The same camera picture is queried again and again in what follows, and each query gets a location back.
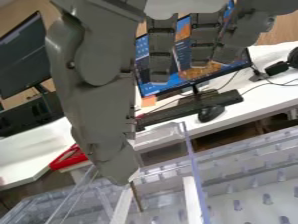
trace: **screen display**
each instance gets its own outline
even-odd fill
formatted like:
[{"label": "screen display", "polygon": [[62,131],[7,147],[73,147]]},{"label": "screen display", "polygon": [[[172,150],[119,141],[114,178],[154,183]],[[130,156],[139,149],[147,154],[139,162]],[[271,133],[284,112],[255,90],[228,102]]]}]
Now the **screen display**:
[{"label": "screen display", "polygon": [[[234,3],[230,1],[223,15],[224,22],[228,20],[232,8]],[[162,94],[176,88],[187,87],[195,83],[219,77],[235,71],[236,68],[243,68],[244,65],[250,66],[247,51],[244,51],[240,57],[235,59],[234,63],[228,65],[222,65],[210,61],[204,68],[191,68],[190,60],[190,16],[186,16],[176,22],[170,77],[166,83],[150,82],[147,35],[140,36],[135,40],[135,70],[140,95],[144,97]]]},{"label": "screen display", "polygon": [[35,12],[0,39],[0,95],[5,99],[50,78],[45,27]]}]

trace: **clear plastic container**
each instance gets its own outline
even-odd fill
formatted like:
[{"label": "clear plastic container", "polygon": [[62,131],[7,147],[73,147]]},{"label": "clear plastic container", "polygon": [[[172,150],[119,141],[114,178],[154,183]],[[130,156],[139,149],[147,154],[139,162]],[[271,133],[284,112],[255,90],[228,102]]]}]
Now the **clear plastic container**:
[{"label": "clear plastic container", "polygon": [[25,199],[0,223],[298,223],[296,127],[196,154],[184,130],[170,136],[187,156],[140,168],[132,187],[90,166],[74,188]]}]

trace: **white desk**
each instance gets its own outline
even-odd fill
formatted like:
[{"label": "white desk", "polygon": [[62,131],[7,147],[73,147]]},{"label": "white desk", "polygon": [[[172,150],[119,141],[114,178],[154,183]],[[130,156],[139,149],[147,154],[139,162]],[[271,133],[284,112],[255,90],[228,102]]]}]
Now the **white desk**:
[{"label": "white desk", "polygon": [[[289,50],[296,46],[298,46],[298,42],[283,43],[280,45],[272,45],[272,46],[250,47],[251,58],[258,68],[261,70],[263,67],[272,64],[273,62],[279,60],[285,60]],[[232,74],[222,76],[216,78],[215,80],[212,80],[210,82],[208,88],[219,88],[230,79],[231,75]],[[226,86],[226,88],[223,88],[220,91],[238,89],[239,93],[243,93],[246,90],[248,90],[254,86],[265,82],[265,81],[260,81],[256,83],[251,83],[248,81],[248,78],[251,75],[252,75],[251,69],[247,68],[242,70],[235,76],[235,78],[232,79],[232,81],[230,82],[230,84]],[[289,69],[285,73],[281,73],[280,75],[275,76],[269,80],[275,83],[284,83],[295,78],[298,78],[298,70]],[[154,107],[147,107],[140,109],[140,111],[136,112],[136,115],[148,112],[154,108],[159,107],[160,105],[166,104],[167,102],[180,97],[182,96],[174,96],[171,98],[167,98],[156,102]],[[171,120],[170,122],[184,121],[191,138],[207,135],[226,128],[259,120],[263,117],[276,114],[280,111],[285,111],[291,109],[292,107],[296,107],[298,86],[281,87],[281,86],[265,85],[254,89],[247,94],[244,94],[243,98],[244,98],[244,101],[242,103],[238,103],[235,105],[226,107],[224,113],[208,123],[199,123],[196,119],[196,115],[186,116],[183,118]],[[152,130],[154,128],[160,127],[162,125],[168,124],[170,122],[163,122],[160,124],[151,125],[146,128],[146,130]],[[39,141],[37,139],[38,136],[42,136],[39,135],[39,133],[42,133],[43,131],[53,133],[55,130],[58,131],[58,129],[61,128],[63,130],[63,133],[61,134],[59,132],[59,134],[61,136],[63,135],[67,136],[66,137],[67,140],[63,141],[59,147],[57,147],[57,150],[49,149],[47,148],[49,145],[46,141]],[[5,153],[7,154],[9,154],[9,148],[10,148],[9,145],[13,144],[13,142],[15,142],[15,138],[18,139],[17,141],[19,143],[23,140],[34,139],[35,141],[34,144],[42,147],[47,145],[46,146],[47,150],[45,151],[41,150],[42,151],[41,154],[37,154],[37,155],[31,154],[30,157],[33,157],[33,160],[27,159],[27,157],[25,156],[26,154],[25,152],[23,157],[26,159],[23,159],[22,161],[18,160],[17,162],[10,163],[9,166],[7,165],[2,166],[0,163],[0,177],[3,178],[3,182],[5,182],[3,183],[5,186],[2,186],[1,188],[7,188],[11,186],[17,186],[19,184],[27,183],[35,180],[35,178],[39,177],[39,175],[42,175],[42,173],[47,169],[47,163],[51,162],[51,160],[70,146],[73,142],[71,138],[69,137],[69,132],[70,132],[70,125],[66,119],[63,118],[42,127],[38,127],[15,136],[11,136],[6,139],[0,140],[0,149],[5,150]],[[162,148],[163,146],[174,144],[178,141],[179,139],[176,139],[176,135],[159,136],[159,138],[155,138],[155,140],[150,139],[150,142],[147,142],[147,144],[136,144],[134,147],[134,150],[136,152],[148,151],[151,150],[151,148],[154,149]]]},{"label": "white desk", "polygon": [[[251,59],[259,70],[276,61],[285,60],[289,50],[298,46],[298,42],[283,43],[272,46],[252,46],[250,47]],[[228,81],[234,73],[224,75],[210,81],[208,88],[218,89]],[[252,71],[250,68],[239,71],[232,81],[227,86],[220,89],[219,92],[224,92],[231,89],[238,89],[242,94],[246,90],[251,89],[254,86],[265,83],[265,81],[250,82],[248,78],[252,76]],[[285,83],[289,80],[298,79],[298,70],[289,69],[287,72],[269,78],[273,83]],[[170,97],[159,102],[155,106],[142,108],[136,115],[143,114],[166,103],[171,102],[174,99],[179,99],[183,96],[178,95]],[[207,123],[200,123],[196,119],[196,115],[190,115],[170,122],[184,122],[188,134],[191,138],[207,135],[210,133],[218,132],[230,127],[238,126],[251,121],[256,121],[264,117],[277,114],[281,111],[296,107],[298,105],[298,86],[281,87],[276,85],[264,85],[247,94],[243,95],[243,102],[226,107],[226,111],[219,117]],[[163,108],[171,107],[178,101],[170,103]],[[155,127],[160,127],[168,122],[159,123],[146,127],[146,130],[151,130]]]},{"label": "white desk", "polygon": [[0,190],[37,180],[74,143],[66,118],[0,140]]}]

